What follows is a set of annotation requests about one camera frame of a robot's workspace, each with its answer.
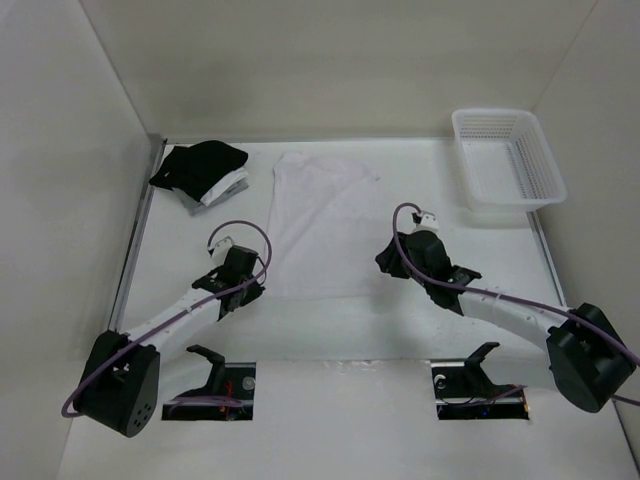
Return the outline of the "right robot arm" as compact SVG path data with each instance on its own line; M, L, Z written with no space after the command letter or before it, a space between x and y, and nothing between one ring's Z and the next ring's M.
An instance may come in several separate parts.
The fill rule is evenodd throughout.
M547 356L542 377L583 411L599 412L639 366L600 308L554 307L491 291L479 272L453 264L431 231L397 233L375 263L384 274L418 283L440 308L537 346Z

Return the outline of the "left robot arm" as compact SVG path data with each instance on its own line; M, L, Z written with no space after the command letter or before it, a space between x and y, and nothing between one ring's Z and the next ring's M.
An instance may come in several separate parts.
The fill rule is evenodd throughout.
M127 438L146 427L158 403L161 363L206 327L205 312L219 321L264 292L259 277L266 264L256 251L218 244L209 252L218 265L174 305L128 332L106 330L96 338L64 413L88 417Z

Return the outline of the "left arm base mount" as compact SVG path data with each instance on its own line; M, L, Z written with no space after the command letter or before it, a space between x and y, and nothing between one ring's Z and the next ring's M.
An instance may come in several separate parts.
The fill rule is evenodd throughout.
M164 421L251 421L257 366L229 363L201 345L192 345L170 363L161 378Z

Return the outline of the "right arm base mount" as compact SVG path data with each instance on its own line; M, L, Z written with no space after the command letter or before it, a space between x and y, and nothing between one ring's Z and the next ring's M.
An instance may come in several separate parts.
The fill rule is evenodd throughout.
M431 363L436 415L441 421L529 420L524 388L494 384L482 363L498 342L485 342L466 358Z

